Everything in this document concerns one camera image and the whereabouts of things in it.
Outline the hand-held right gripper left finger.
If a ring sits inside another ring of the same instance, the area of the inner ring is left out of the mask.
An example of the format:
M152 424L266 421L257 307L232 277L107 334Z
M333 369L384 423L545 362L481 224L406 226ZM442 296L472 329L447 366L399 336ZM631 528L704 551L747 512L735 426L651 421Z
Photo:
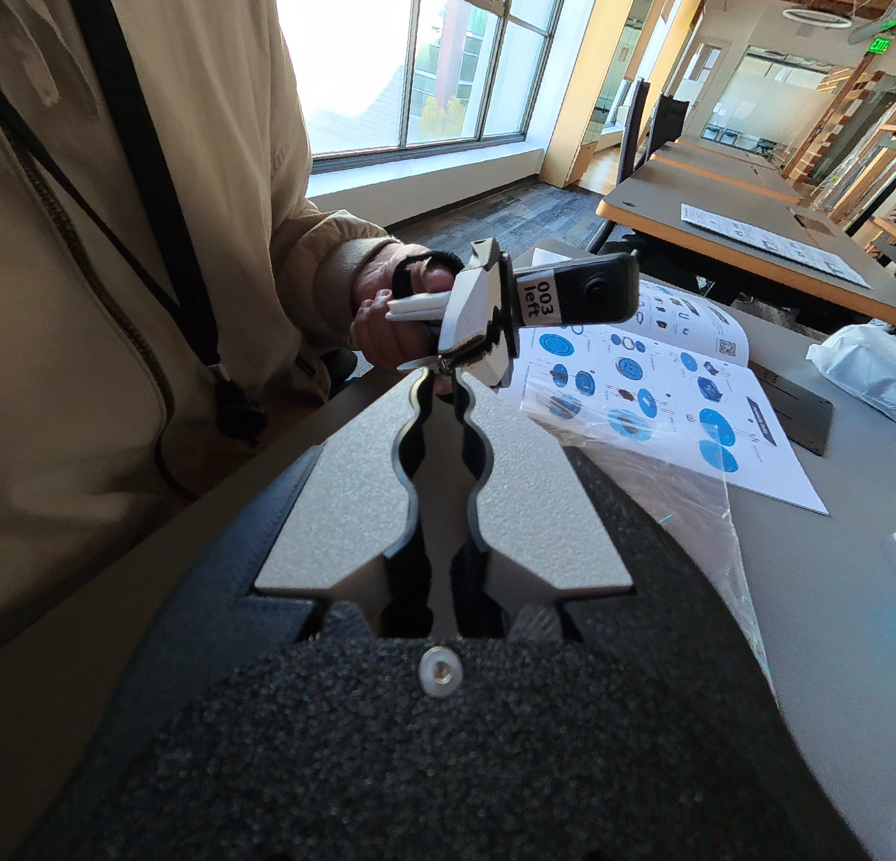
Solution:
M255 581L260 594L346 600L384 636L430 634L431 565L411 478L433 381L413 371L327 439Z

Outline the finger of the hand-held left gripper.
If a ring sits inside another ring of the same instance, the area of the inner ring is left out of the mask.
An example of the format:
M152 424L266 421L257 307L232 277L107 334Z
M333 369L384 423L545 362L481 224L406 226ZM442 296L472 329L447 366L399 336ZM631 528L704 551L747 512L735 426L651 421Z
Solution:
M512 368L513 359L506 343L498 343L481 357L462 364L464 373L493 389L509 385Z
M501 262L456 276L438 341L440 357L505 357Z

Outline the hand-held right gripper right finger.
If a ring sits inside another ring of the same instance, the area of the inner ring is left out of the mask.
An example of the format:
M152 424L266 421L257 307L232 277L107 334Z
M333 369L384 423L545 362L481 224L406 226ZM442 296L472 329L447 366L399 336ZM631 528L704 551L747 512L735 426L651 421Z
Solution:
M566 449L470 374L455 380L462 458L476 483L453 559L468 638L498 638L527 605L628 593L633 579Z

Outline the person's left forearm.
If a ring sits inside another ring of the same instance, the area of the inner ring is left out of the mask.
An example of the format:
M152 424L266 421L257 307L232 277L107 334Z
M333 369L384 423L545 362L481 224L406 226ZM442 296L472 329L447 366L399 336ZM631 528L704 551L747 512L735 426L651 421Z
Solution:
M346 210L321 212L307 199L273 231L277 295L312 347L347 346L354 278L376 253L397 242Z

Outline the wood edged side desk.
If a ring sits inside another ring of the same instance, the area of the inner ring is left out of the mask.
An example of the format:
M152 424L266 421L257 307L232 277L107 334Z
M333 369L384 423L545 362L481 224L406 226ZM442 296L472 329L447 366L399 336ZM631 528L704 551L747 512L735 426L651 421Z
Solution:
M683 204L833 252L869 286L855 286L696 228L681 219ZM734 292L766 300L788 298L798 307L826 302L854 315L894 323L894 277L817 210L649 161L606 195L597 213L683 248L688 264L698 273L730 283Z

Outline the grey desk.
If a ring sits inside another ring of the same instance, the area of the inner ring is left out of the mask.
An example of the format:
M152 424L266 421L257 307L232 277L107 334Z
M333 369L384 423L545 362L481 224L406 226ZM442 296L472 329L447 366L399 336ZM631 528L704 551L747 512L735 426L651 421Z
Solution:
M735 308L750 360L834 407L824 457L796 449L829 516L731 490L778 701L868 850L894 859L894 423L818 374L811 340ZM143 632L196 556L313 444L394 384L353 382L206 497L2 646L2 858L55 800Z

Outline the person's left hand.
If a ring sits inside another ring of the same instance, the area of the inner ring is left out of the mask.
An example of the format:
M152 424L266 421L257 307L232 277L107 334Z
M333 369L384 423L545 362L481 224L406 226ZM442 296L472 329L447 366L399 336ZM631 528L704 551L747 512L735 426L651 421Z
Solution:
M442 293L452 289L460 266L448 253L391 242L360 267L351 289L353 335L371 364L395 370L430 354L432 337L422 322L388 318L394 273L404 294Z

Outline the clear plastic bag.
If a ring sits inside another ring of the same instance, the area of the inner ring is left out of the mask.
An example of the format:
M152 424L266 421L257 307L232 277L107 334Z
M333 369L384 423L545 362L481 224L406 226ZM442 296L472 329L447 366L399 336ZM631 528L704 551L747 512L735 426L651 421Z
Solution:
M633 650L644 640L634 656L653 675L702 693L756 687L777 704L726 480L673 463L685 441L670 427L641 444L633 421L623 435L592 437L540 400L521 407L561 444L633 579L614 603L634 622L597 625L599 643Z

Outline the black office chair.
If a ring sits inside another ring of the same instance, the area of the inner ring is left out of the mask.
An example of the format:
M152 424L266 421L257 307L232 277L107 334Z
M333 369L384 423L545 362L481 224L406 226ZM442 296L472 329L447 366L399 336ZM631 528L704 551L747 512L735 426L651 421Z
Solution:
M664 144L678 139L684 129L690 103L661 94L654 108L645 160Z
M626 116L623 139L620 147L616 184L624 182L634 171L635 154L639 147L639 136L644 116L644 106L651 84L643 78L633 83L632 104Z

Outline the white paper strip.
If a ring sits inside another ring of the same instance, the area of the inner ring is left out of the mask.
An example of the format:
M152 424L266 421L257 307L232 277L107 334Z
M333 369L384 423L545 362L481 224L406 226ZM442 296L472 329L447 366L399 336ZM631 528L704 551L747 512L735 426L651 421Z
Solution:
M871 285L864 277L838 255L814 245L807 245L772 233L766 229L724 217L686 203L681 205L681 219L685 223L729 238L740 244L776 254L791 262L803 264L818 272L827 273L854 285L871 288Z

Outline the white assembly guide sheet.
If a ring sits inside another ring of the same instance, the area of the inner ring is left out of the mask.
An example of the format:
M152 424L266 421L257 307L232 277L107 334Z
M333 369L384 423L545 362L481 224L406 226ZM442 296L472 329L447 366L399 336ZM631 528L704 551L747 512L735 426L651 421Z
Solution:
M501 397L532 419L827 514L732 313L642 280L626 322L522 329L520 340Z

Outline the large window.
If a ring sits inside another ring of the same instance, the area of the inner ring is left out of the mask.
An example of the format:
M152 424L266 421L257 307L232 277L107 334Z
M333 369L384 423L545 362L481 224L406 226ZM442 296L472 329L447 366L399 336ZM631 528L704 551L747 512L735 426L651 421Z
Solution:
M522 140L564 0L277 0L314 172Z

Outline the white plastic wrapped package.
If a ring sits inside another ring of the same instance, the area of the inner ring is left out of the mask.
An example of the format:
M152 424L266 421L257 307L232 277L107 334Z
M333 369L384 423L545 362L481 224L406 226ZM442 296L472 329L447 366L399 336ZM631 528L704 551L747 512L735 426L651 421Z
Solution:
M895 334L879 321L849 325L808 348L806 359L846 393L895 420Z

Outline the black metal base plate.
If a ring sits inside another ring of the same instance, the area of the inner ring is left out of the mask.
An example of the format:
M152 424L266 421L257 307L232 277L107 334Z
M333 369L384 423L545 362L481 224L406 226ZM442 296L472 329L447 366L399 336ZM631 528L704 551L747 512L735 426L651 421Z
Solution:
M824 457L833 423L832 403L756 362L748 367L763 385L790 441Z

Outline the wooden post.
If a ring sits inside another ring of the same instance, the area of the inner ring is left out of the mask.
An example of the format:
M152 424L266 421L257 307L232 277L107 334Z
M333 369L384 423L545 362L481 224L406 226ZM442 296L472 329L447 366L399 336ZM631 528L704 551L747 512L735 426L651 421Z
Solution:
M827 108L823 111L823 114L819 116L815 125L809 130L804 140L800 143L799 147L793 152L790 156L790 159L787 161L786 165L781 170L781 176L786 180L790 181L793 185L798 185L800 182L804 182L806 179L806 175L811 171L812 168L807 169L808 165L804 166L802 164L805 156L809 154L812 146L817 142L824 142L825 139L819 139L823 134L826 135L830 133L833 128L827 128L826 125L832 118L837 121L842 116L842 112L840 111L844 105L851 104L852 102L857 100L856 87L859 86L863 88L866 86L868 81L873 78L879 78L880 74L877 71L873 71L871 77L866 77L864 74L868 70L868 67L871 66L877 59L879 55L872 52L866 52L863 57L860 59L857 66L852 69L846 77L846 80L839 84L839 88L837 92L833 95L833 99Z

